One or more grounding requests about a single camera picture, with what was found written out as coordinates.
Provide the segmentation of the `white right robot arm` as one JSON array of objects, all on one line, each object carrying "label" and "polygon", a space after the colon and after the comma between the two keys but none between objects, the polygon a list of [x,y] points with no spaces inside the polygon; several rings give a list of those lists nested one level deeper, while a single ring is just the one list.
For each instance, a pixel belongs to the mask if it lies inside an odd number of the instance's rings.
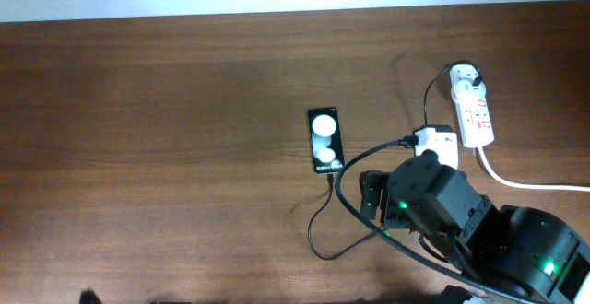
[{"label": "white right robot arm", "polygon": [[363,216],[416,230],[472,281],[550,303],[589,300],[589,246],[570,226],[539,209],[496,207],[432,151],[362,172],[360,191]]}]

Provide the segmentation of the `black smartphone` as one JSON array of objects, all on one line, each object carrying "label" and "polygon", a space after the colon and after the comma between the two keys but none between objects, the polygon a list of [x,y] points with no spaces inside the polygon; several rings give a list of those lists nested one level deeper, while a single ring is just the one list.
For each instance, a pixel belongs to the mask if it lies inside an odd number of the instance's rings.
[{"label": "black smartphone", "polygon": [[309,137],[316,175],[338,173],[346,164],[336,107],[307,110]]}]

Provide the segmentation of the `white power strip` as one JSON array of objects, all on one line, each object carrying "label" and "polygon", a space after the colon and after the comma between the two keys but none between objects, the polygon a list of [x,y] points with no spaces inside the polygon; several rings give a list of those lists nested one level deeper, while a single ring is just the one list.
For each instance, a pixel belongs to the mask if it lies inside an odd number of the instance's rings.
[{"label": "white power strip", "polygon": [[[451,87],[452,76],[464,78],[479,76],[483,82],[476,67],[470,64],[457,64],[451,68]],[[487,99],[462,104],[454,102],[454,104],[463,145],[467,148],[478,148],[491,144],[494,141],[494,133]]]}]

